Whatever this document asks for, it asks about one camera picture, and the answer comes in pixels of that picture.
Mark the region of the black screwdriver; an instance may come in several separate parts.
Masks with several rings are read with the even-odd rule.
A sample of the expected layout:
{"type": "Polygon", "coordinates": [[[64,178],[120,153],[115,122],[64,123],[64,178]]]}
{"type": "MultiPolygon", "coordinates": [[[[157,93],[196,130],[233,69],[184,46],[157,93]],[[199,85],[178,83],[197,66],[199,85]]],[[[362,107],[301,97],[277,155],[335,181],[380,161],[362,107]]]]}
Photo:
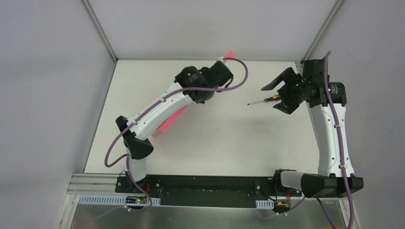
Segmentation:
{"type": "Polygon", "coordinates": [[[274,96],[271,96],[271,97],[268,97],[268,98],[264,98],[264,99],[262,99],[260,101],[247,103],[247,105],[253,105],[253,104],[258,104],[258,103],[267,103],[267,102],[272,102],[272,101],[278,101],[280,99],[281,99],[280,96],[277,94],[277,95],[274,95],[274,96]]]}

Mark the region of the pink photo frame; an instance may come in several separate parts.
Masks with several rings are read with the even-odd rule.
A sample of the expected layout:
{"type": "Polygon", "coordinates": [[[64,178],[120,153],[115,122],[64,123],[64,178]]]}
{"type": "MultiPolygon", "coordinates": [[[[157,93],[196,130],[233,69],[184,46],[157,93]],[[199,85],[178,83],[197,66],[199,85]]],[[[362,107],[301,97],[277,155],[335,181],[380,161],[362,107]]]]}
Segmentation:
{"type": "MultiPolygon", "coordinates": [[[[234,76],[225,63],[226,60],[221,60],[217,61],[211,67],[203,67],[201,69],[197,69],[195,66],[186,67],[175,76],[174,82],[179,83],[182,88],[228,88],[232,83],[234,76]]],[[[160,124],[152,136],[156,137],[165,133],[186,108],[187,105],[184,105],[177,109],[170,117],[160,124]]]]}

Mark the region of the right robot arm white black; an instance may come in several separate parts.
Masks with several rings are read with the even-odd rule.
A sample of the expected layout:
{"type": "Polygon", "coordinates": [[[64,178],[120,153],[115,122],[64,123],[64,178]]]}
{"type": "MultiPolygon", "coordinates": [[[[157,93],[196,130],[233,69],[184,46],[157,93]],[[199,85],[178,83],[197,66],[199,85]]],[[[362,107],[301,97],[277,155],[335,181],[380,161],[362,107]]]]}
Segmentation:
{"type": "Polygon", "coordinates": [[[306,198],[343,198],[364,187],[363,178],[355,175],[348,153],[345,86],[330,82],[327,66],[326,58],[306,60],[302,73],[289,67],[262,88],[271,91],[284,83],[277,90],[281,101],[273,107],[285,114],[292,114],[306,103],[319,150],[317,174],[290,169],[275,171],[270,187],[276,195],[295,189],[306,198]]]}

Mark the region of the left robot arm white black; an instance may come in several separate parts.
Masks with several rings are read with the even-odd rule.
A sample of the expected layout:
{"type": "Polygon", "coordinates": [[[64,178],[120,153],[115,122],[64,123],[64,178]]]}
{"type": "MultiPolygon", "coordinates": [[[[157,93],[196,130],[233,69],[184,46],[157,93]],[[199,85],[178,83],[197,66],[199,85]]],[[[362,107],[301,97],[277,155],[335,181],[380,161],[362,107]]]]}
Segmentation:
{"type": "Polygon", "coordinates": [[[192,103],[205,103],[213,97],[214,89],[229,84],[233,78],[234,75],[221,61],[201,69],[185,67],[149,107],[129,118],[119,116],[116,119],[129,155],[129,189],[134,193],[145,189],[146,158],[154,150],[149,137],[174,113],[192,103]]]}

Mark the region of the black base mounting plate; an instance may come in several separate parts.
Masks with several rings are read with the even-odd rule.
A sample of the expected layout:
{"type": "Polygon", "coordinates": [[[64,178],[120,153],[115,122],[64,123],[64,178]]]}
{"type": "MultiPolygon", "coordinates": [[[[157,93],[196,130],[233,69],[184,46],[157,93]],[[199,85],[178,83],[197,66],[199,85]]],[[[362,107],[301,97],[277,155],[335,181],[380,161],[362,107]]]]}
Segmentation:
{"type": "Polygon", "coordinates": [[[115,192],[160,199],[164,206],[255,208],[257,201],[300,197],[292,188],[276,188],[271,177],[146,175],[135,185],[117,177],[115,192]]]}

